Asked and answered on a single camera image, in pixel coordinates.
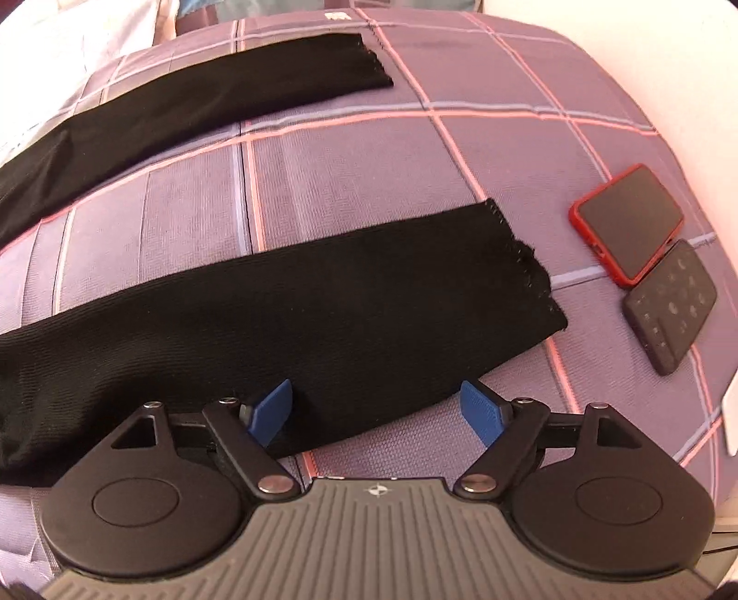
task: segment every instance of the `gray ridged plate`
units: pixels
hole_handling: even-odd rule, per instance
[[[66,571],[48,600],[697,600],[691,571],[596,582],[528,550],[490,504],[440,480],[316,480],[301,498],[262,505],[220,556],[183,576],[109,583]]]

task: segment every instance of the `white card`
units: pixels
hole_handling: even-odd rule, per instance
[[[723,428],[728,454],[738,454],[738,372],[723,396]]]

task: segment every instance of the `black phone case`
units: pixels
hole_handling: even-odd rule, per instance
[[[677,369],[716,299],[715,284],[683,239],[625,296],[625,319],[659,375]]]

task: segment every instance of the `black knit fabric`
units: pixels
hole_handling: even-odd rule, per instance
[[[177,273],[0,336],[0,479],[50,483],[147,400],[189,412],[284,378],[294,411],[270,451],[312,449],[566,325],[491,200]]]
[[[0,168],[0,248],[141,160],[240,120],[391,86],[358,34],[329,33],[175,71],[70,117]]]

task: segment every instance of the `silver rivet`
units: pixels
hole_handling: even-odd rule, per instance
[[[489,475],[472,473],[461,480],[461,487],[470,494],[485,494],[497,487],[497,482]]]
[[[285,494],[292,490],[292,485],[286,475],[267,475],[259,479],[259,489],[265,494]]]

